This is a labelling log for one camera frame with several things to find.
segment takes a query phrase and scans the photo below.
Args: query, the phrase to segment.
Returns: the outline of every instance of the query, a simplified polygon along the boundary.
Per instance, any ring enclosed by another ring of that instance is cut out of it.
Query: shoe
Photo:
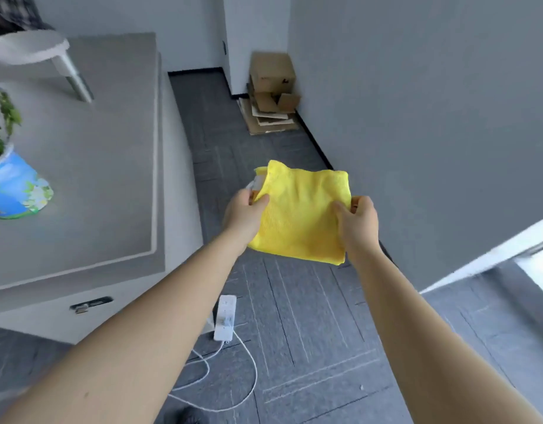
[[[187,406],[177,415],[176,424],[210,424],[208,417],[200,409]]]

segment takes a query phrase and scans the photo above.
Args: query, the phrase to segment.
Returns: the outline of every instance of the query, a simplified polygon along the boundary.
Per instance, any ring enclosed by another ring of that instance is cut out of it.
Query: forearm
[[[242,250],[217,237],[75,346],[4,423],[153,422]]]
[[[359,250],[352,262],[415,422],[543,424],[534,407],[451,331],[381,250]]]

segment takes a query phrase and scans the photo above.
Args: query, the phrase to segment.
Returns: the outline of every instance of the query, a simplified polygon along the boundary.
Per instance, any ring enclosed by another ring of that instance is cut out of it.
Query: floor
[[[219,231],[232,194],[253,169],[277,159],[324,169],[303,131],[251,137],[220,73],[171,78],[193,153],[204,240]],[[311,263],[248,250],[225,284],[237,295],[236,332],[258,367],[254,395],[238,408],[211,413],[214,423],[410,423],[410,417],[352,266]],[[426,298],[452,329],[543,413],[543,335],[493,274],[454,283]],[[213,352],[210,335],[196,348]],[[0,413],[68,345],[0,329]],[[204,373],[188,366],[177,385]],[[254,370],[235,339],[211,360],[211,373],[179,396],[224,409],[250,390]],[[171,422],[168,399],[157,424]]]

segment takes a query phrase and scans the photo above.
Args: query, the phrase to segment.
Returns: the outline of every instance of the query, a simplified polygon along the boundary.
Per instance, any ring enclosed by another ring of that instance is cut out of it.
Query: microfiber cloth
[[[350,209],[348,173],[296,170],[277,160],[255,173],[266,177],[254,200],[268,194],[270,202],[249,247],[280,256],[344,263],[346,253],[338,239],[338,220],[331,203],[340,201]]]

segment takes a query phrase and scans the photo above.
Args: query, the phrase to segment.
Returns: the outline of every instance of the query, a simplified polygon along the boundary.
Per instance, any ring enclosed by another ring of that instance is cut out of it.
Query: hand
[[[350,260],[359,250],[379,251],[379,221],[374,203],[368,196],[352,197],[351,210],[339,201],[333,203],[338,218],[338,236]]]
[[[250,191],[240,189],[226,206],[223,232],[229,232],[238,241],[242,253],[248,243],[254,239],[260,230],[263,211],[270,201],[269,195],[264,195],[250,205]]]

